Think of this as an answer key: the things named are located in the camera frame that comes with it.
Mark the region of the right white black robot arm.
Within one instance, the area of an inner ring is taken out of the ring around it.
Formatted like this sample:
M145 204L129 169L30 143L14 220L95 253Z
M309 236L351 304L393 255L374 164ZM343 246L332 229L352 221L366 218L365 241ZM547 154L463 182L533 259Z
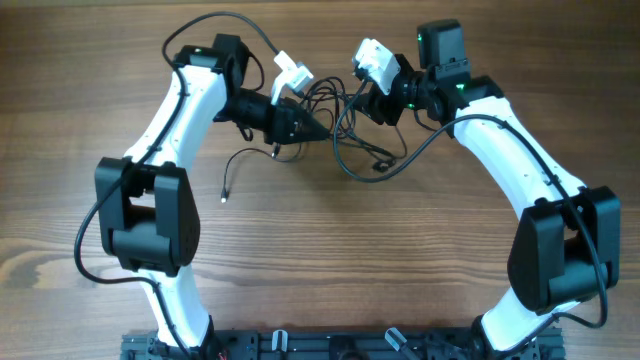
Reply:
M460 340L437 332L424 357L508 359L559 356L555 322L572 319L591 299L601 305L619 280L620 202L608 187L591 188L560 166L517 119L487 76L475 77L454 19L420 25L420 65L374 39L352 62L369 91L356 106L378 124L395 125L406 110L425 111L467 148L504 192L518 219L507 261L509 288Z

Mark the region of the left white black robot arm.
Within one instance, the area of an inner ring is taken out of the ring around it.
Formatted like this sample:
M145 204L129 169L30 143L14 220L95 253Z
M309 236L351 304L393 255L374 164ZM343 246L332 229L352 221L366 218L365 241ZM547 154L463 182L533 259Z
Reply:
M167 95L144 134L120 158L95 171L100 238L106 254L141 283L158 324L154 356L205 359L221 350L200 301L191 263L200 219L188 174L208 129L233 122L246 140L258 130L280 146L319 141L329 132L283 89L301 91L311 71L284 51L265 96L243 86L252 54L241 38L219 34L209 47L184 46L170 65Z

